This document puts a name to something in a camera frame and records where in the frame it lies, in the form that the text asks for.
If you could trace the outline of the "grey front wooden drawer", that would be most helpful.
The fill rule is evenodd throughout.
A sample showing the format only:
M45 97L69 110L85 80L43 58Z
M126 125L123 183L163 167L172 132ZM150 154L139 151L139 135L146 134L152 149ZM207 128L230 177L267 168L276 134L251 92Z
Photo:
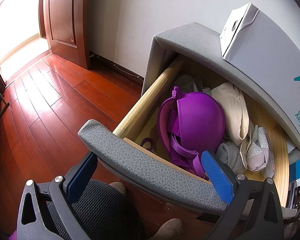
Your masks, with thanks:
M275 160L274 182L286 204L289 182L287 139L300 150L300 133L279 106L249 77L220 57L179 55L151 81L138 102L110 131L96 120L87 121L79 137L101 163L125 181L184 208L220 215L226 208L213 185L173 165L160 142L155 115L182 74L201 77L215 88L229 81L243 90L249 118L267 131Z

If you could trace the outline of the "grey honeycomb pattern underwear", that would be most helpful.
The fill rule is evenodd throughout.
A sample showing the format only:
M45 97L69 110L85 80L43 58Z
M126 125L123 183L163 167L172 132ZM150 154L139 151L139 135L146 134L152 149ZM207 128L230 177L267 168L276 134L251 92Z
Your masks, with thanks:
M273 178L275 173L274 155L269 146L264 127L255 125L246 158L249 171L261 172L264 178Z

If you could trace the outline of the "left foot grey sock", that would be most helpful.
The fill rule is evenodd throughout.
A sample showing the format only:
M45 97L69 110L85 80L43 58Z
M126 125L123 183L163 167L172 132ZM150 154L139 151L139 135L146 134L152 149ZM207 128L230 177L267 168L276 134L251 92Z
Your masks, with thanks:
M113 188L115 188L117 191L119 191L124 196L127 194L126 187L123 183L117 181L117 182L110 183L109 185L112 186Z

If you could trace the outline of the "foot grey sock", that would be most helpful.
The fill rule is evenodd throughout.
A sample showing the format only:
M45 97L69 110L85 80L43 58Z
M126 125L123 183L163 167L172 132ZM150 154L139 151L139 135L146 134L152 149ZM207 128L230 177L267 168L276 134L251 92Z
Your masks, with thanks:
M149 239L177 239L183 230L183 223L179 218L172 218L164 223L160 229Z
M112 186L113 188L115 188L117 191L119 191L124 196L127 194L126 187L123 183L117 181L117 182L110 183L109 185Z

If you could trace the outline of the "blue box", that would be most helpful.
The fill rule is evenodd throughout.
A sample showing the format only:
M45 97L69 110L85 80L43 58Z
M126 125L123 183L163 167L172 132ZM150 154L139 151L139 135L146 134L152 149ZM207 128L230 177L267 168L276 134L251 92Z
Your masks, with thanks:
M300 186L300 159L289 166L289 182Z

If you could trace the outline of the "grey folded garment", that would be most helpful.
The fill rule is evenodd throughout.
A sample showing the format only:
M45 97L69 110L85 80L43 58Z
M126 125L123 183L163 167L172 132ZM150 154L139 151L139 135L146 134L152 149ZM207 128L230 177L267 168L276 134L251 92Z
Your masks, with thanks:
M230 169L235 173L243 173L245 168L241 156L239 154L239 146L233 141L228 140L219 145L216 151L218 159L228 165Z

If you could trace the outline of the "beige bra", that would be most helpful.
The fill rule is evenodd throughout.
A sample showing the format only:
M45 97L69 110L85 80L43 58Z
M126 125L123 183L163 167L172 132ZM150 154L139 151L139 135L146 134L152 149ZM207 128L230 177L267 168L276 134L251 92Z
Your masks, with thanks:
M212 97L222 106L225 114L225 141L231 140L239 146L245 170L247 151L251 144L253 124L250 122L242 91L230 82L225 82L212 90Z

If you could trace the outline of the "right foot grey sock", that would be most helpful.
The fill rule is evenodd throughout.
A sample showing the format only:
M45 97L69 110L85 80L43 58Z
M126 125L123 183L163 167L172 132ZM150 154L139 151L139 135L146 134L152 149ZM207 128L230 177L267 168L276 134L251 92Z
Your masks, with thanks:
M183 230L183 223L179 218L172 218L164 223L160 229L149 239L177 239Z

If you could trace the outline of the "purple padded bra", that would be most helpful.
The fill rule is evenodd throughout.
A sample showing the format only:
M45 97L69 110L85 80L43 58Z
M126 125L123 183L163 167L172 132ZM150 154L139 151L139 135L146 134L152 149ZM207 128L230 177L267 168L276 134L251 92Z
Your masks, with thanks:
M208 176L202 153L216 152L225 127L222 106L204 92L184 93L175 86L158 110L158 136L171 163L203 179Z

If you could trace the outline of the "white XINCCI shoe box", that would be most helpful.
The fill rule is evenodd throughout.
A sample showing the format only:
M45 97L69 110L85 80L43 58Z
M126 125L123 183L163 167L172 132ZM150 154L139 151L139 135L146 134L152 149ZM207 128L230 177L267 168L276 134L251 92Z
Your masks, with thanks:
M300 133L300 50L264 12L233 9L219 36L222 58L257 83Z

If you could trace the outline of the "grey nightstand cabinet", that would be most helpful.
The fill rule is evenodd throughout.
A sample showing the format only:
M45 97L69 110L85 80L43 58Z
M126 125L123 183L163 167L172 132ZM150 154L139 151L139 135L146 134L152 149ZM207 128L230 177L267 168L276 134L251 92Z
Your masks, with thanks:
M278 122L300 151L300 134L287 114L255 81L222 59L219 33L197 22L171 28L153 36L141 94L145 94L165 70L164 61L168 51L179 53L206 66L243 90Z

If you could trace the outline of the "brown wooden door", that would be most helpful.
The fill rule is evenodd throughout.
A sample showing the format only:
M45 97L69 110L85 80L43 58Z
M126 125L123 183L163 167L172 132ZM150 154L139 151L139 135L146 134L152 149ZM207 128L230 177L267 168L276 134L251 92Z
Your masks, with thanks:
M88 0L43 0L45 33L50 50L85 69L90 67L87 10Z

